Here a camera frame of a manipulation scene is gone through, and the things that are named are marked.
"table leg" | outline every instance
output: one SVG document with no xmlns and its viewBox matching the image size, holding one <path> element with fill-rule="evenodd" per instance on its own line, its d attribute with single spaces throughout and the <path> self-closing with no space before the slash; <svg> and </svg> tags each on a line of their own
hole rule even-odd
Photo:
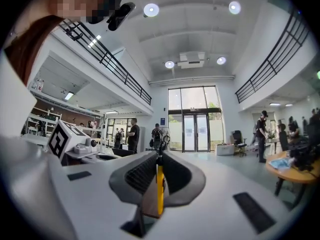
<svg viewBox="0 0 320 240">
<path fill-rule="evenodd" d="M 306 187 L 307 187 L 307 184 L 302 184 L 301 189 L 300 189 L 297 197 L 295 198 L 295 200 L 294 200 L 294 202 L 292 204 L 292 208 L 296 207 L 300 203 L 301 198 L 305 193 Z"/>
<path fill-rule="evenodd" d="M 282 187 L 282 183 L 284 183 L 284 179 L 283 178 L 279 178 L 278 182 L 276 183 L 276 188 L 275 188 L 275 192 L 274 192 L 274 195 L 276 197 L 279 195 L 280 189 Z"/>
</svg>

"blue cloth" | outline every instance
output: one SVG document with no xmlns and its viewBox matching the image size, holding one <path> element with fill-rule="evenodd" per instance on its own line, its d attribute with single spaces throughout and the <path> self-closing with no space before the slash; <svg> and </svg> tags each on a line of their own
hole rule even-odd
<svg viewBox="0 0 320 240">
<path fill-rule="evenodd" d="M 272 160 L 269 162 L 269 165 L 277 170 L 289 169 L 291 167 L 289 164 L 289 157 Z"/>
</svg>

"air conditioning unit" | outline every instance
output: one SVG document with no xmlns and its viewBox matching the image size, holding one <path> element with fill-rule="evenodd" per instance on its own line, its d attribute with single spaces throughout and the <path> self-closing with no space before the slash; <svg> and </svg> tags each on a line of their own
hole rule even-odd
<svg viewBox="0 0 320 240">
<path fill-rule="evenodd" d="M 182 69 L 202 68 L 205 64 L 205 52 L 190 51 L 180 53 L 180 62 L 177 63 Z"/>
</svg>

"white box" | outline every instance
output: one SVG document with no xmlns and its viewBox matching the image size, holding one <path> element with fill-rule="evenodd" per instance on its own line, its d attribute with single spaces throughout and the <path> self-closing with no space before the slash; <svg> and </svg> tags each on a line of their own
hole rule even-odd
<svg viewBox="0 0 320 240">
<path fill-rule="evenodd" d="M 217 156 L 228 156 L 235 153 L 235 145 L 215 145 L 215 154 Z"/>
</svg>

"glass door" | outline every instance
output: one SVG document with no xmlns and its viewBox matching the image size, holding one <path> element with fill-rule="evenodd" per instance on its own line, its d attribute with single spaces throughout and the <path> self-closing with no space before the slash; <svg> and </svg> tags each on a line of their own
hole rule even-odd
<svg viewBox="0 0 320 240">
<path fill-rule="evenodd" d="M 207 114 L 183 116 L 183 152 L 209 152 Z"/>
<path fill-rule="evenodd" d="M 194 115 L 183 116 L 183 152 L 196 152 L 195 137 L 195 117 Z"/>
<path fill-rule="evenodd" d="M 208 118 L 206 114 L 196 115 L 197 152 L 209 152 Z"/>
</svg>

